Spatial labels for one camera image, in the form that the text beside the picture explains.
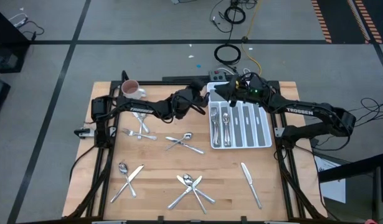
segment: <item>robotic arm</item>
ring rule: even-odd
[[[193,81],[183,90],[173,93],[165,100],[150,102],[143,100],[134,100],[125,96],[112,98],[110,96],[101,96],[92,100],[92,119],[96,123],[95,144],[98,147],[108,147],[112,142],[108,121],[123,111],[132,111],[139,113],[152,114],[165,123],[170,123],[174,118],[183,119],[190,108],[200,114],[205,114],[202,109],[207,106],[209,93],[201,96],[201,90],[204,83],[198,80]],[[109,108],[109,102],[116,101],[116,107]]]
[[[277,93],[265,79],[253,72],[243,76],[234,76],[230,82],[216,85],[215,92],[230,101],[230,106],[235,106],[237,101],[243,101],[259,104],[268,113],[296,113],[314,116],[321,120],[320,123],[303,127],[289,125],[276,129],[275,136],[286,149],[294,148],[297,140],[301,138],[311,139],[322,134],[348,137],[352,134],[356,122],[353,114],[328,103],[287,100]]]

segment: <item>paper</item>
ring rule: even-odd
[[[324,171],[327,169],[331,169],[337,166],[340,166],[339,164],[335,162],[328,161],[326,159],[322,159],[320,157],[315,156],[314,159],[317,162],[317,168],[319,171]],[[342,180],[334,180],[331,182],[326,182],[320,184],[321,187],[321,194],[326,197],[330,198],[332,200],[335,200],[337,202],[346,203],[346,181],[345,179]]]

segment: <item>gray floor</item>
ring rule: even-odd
[[[31,20],[46,29],[39,40],[70,40],[84,2],[0,0],[0,11],[11,17],[23,7]],[[199,0],[174,6],[170,0],[92,0],[80,39],[227,39],[227,34],[208,21],[215,3]],[[226,5],[218,9],[223,11]],[[310,0],[263,0],[261,7],[251,39],[323,40]],[[222,26],[229,28],[226,22]],[[247,29],[248,22],[235,26],[232,38],[241,38]],[[213,57],[217,46],[77,45],[17,221],[60,218],[79,143],[73,130],[82,126],[93,82],[117,80],[122,70],[137,80],[206,75],[221,67]],[[296,81],[302,100],[329,102],[346,109],[361,107],[363,97],[383,102],[383,68],[371,45],[246,47],[252,48],[248,52],[262,64],[263,77]],[[33,45],[21,73],[2,75],[12,89],[0,116],[0,223],[7,222],[67,51],[67,45]],[[234,52],[223,50],[220,55],[232,58]],[[244,54],[237,67],[256,70]],[[332,139],[323,148],[339,146],[343,141]],[[345,149],[326,153],[349,161],[383,153],[383,120],[356,128]],[[348,203],[327,200],[329,209],[348,220],[370,218],[371,178],[348,179],[347,190]]]

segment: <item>mug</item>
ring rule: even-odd
[[[141,97],[146,97],[146,90],[139,88],[139,83],[136,80],[127,80],[122,83],[122,93],[127,98],[140,100]]]

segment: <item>knife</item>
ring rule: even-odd
[[[177,175],[177,179],[178,179],[182,184],[184,184],[185,186],[187,186],[186,183],[184,182],[184,179],[183,179],[181,176]],[[210,203],[212,203],[212,204],[215,204],[215,203],[216,203],[216,201],[215,201],[214,199],[211,199],[208,195],[206,195],[204,192],[198,190],[197,188],[196,188],[196,192],[198,192],[200,195],[202,195],[208,202],[210,202]]]
[[[204,205],[202,204],[201,199],[199,199],[198,194],[196,192],[196,186],[197,186],[197,184],[199,184],[201,179],[202,179],[202,176],[199,176],[198,179],[195,180],[194,183],[192,183],[192,191],[196,195],[198,203],[199,203],[199,206],[201,206],[202,211],[204,212],[204,214],[206,214],[206,209],[205,209]]]
[[[260,203],[258,195],[256,194],[256,191],[255,191],[255,189],[254,189],[254,187],[252,185],[251,174],[249,173],[247,166],[243,162],[241,162],[241,166],[242,166],[242,170],[243,170],[243,172],[245,174],[245,177],[247,178],[247,181],[248,181],[249,187],[251,188],[253,196],[255,197],[255,200],[258,203],[258,207],[259,207],[259,209],[262,209],[262,204]]]
[[[199,153],[199,154],[201,154],[201,155],[205,154],[204,151],[202,151],[202,150],[200,150],[200,149],[198,149],[198,148],[196,148],[196,147],[194,147],[194,146],[189,146],[189,145],[187,145],[186,143],[184,143],[184,142],[182,142],[182,141],[179,141],[179,140],[177,140],[177,139],[175,139],[175,138],[172,138],[172,137],[166,137],[166,139],[169,140],[169,141],[171,141],[171,142],[176,142],[177,144],[180,144],[180,145],[182,145],[182,146],[184,146],[184,147],[187,147],[187,148],[189,148],[189,149],[192,149],[192,150],[194,150],[195,152],[197,152],[197,153]]]
[[[144,131],[145,131],[147,134],[149,134],[149,129],[148,129],[147,125],[146,125],[144,122],[141,121],[141,119],[140,119],[140,117],[139,117],[139,114],[136,113],[136,112],[133,112],[133,115],[137,118],[137,120],[140,122],[140,124],[143,124],[143,129],[144,129]]]
[[[179,203],[180,200],[181,200],[184,196],[186,196],[186,194],[188,194],[190,191],[192,191],[192,187],[191,187],[191,186],[189,186],[189,187],[183,192],[183,194],[181,194],[180,196],[178,196],[178,197],[172,202],[172,204],[168,205],[168,209],[169,209],[169,210],[173,209],[173,208],[177,205],[177,203]]]
[[[137,169],[135,169],[135,171],[133,171],[133,173],[130,174],[129,176],[129,182],[131,182],[137,174],[139,174],[139,172],[142,170],[142,168],[144,167],[144,164],[137,167]],[[126,182],[122,188],[118,191],[118,193],[116,193],[116,195],[111,199],[111,203],[113,203],[118,197],[119,195],[122,193],[122,191],[128,186],[128,183]]]

